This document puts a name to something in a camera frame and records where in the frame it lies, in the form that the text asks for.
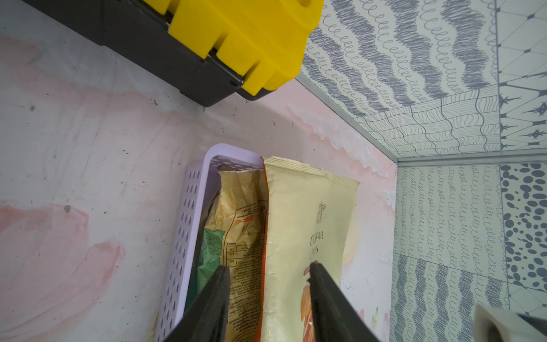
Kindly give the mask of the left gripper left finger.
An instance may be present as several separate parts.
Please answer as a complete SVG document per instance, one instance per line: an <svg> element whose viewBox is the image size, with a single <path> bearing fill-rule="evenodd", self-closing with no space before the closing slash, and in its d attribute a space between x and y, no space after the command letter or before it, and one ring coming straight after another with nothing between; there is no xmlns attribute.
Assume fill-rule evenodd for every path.
<svg viewBox="0 0 547 342"><path fill-rule="evenodd" d="M230 284L229 268L219 266L165 341L225 341Z"/></svg>

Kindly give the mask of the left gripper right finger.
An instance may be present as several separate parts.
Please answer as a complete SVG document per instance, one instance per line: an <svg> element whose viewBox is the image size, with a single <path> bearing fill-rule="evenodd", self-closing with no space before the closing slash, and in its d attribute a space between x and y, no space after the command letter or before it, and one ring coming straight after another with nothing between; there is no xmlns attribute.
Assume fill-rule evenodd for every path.
<svg viewBox="0 0 547 342"><path fill-rule="evenodd" d="M317 341L378 342L322 264L310 264L309 283Z"/></svg>

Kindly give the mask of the dark green striped snack bag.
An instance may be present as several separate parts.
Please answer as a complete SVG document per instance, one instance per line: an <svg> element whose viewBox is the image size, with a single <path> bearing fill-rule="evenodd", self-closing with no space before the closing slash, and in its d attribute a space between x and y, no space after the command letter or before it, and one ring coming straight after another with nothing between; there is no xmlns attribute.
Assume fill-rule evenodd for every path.
<svg viewBox="0 0 547 342"><path fill-rule="evenodd" d="M199 233L185 302L185 312L193 305L210 277L221 264L224 231L202 228Z"/></svg>

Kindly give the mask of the beige red cassava chips bag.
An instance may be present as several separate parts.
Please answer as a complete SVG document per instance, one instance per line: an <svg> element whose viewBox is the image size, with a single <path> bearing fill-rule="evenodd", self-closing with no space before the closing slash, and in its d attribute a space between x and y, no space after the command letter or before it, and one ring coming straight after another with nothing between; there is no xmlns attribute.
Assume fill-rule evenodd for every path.
<svg viewBox="0 0 547 342"><path fill-rule="evenodd" d="M359 182L295 160L264 158L269 203L259 341L314 341L310 265L340 283Z"/></svg>

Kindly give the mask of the gold foil chips bag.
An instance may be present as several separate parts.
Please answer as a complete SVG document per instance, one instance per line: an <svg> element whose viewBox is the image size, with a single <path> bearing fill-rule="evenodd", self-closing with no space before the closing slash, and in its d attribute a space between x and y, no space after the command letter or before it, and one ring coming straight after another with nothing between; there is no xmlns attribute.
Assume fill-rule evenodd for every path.
<svg viewBox="0 0 547 342"><path fill-rule="evenodd" d="M264 171L222 171L220 188L205 232L213 255L229 269L226 341L253 341L262 312L262 257L268 209Z"/></svg>

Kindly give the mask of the lilac plastic basket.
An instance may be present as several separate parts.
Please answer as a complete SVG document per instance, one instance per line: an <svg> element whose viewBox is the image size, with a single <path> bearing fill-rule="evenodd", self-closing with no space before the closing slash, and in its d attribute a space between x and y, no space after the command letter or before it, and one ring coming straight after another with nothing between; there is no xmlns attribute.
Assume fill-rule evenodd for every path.
<svg viewBox="0 0 547 342"><path fill-rule="evenodd" d="M184 316L200 220L204 207L220 185L219 168L241 171L261 166L259 154L225 143L213 145L202 157L188 165L154 341L164 341Z"/></svg>

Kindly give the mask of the yellow and black toolbox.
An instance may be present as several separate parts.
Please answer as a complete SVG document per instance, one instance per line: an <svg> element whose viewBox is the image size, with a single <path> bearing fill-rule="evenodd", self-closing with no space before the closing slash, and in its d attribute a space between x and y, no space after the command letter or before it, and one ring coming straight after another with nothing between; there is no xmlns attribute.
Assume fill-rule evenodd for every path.
<svg viewBox="0 0 547 342"><path fill-rule="evenodd" d="M33 1L32 7L210 107L299 75L322 1Z"/></svg>

